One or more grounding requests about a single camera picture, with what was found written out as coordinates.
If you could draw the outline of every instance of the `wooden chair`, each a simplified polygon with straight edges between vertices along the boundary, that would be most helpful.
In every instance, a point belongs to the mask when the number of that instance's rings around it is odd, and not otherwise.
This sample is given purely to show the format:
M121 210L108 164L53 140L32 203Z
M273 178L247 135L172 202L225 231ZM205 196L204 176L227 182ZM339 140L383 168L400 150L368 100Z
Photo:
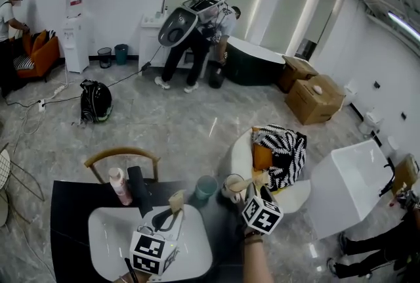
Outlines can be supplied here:
M133 154L137 156L143 156L150 158L152 160L153 164L153 178L155 182L159 181L158 178L158 161L160 158L153 155L151 152L140 149L140 148L134 148L130 146L120 146L117 148L111 148L104 151L99 152L98 154L90 157L86 162L85 166L90 168L95 175L95 177L98 179L99 183L105 184L102 177L99 175L98 171L96 170L95 163L99 162L100 160L103 160L104 158L111 157L111 156L118 156L120 154Z

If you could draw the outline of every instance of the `striped pillow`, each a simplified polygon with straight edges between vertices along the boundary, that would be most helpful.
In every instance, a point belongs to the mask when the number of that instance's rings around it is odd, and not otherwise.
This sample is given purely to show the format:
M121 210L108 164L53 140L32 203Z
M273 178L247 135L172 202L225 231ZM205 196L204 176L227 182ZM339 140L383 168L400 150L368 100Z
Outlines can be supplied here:
M32 70L35 64L32 62L30 56L23 54L13 59L13 66L15 70Z

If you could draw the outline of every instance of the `lotion bottle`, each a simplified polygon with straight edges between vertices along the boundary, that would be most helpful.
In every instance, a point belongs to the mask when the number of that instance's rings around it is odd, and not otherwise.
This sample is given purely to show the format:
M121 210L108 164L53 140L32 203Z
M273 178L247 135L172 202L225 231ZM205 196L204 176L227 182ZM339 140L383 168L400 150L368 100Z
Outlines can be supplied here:
M133 197L127 186L124 171L119 167L112 167L108 173L110 175L111 186L118 195L119 201L121 201L124 206L131 204Z

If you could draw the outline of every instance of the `orange sofa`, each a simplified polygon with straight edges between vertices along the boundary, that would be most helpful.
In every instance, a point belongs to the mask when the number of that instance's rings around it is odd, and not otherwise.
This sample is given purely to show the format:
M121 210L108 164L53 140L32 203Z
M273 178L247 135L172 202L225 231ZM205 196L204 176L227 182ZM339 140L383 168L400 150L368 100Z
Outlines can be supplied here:
M57 36L51 37L46 44L33 52L30 57L35 66L30 70L17 70L18 76L22 79L29 77L45 77L45 74L49 71L51 66L60 58Z

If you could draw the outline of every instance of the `man in white shirt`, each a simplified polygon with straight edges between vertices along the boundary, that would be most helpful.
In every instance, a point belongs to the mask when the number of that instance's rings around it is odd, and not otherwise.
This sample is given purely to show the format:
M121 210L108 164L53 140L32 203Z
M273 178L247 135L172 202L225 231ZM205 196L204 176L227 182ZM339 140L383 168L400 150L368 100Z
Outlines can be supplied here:
M172 79L177 69L179 60L184 52L191 48L194 54L194 63L188 74L184 88L185 93L191 93L198 88L198 76L201 72L205 56L209 52L212 43L218 43L217 55L219 62L224 63L224 52L226 50L227 40L236 26L236 20L241 16L241 10L238 7L230 7L224 4L220 11L206 24L197 25L182 43L173 47L166 60L162 76L155 78L156 85L163 89L169 89L171 86L168 81Z
M28 32L27 25L17 21L12 7L20 6L23 0L7 0L0 6L0 87L1 94L6 97L10 91L25 86L25 82L18 78L13 67L11 44L9 42L9 26L23 32Z

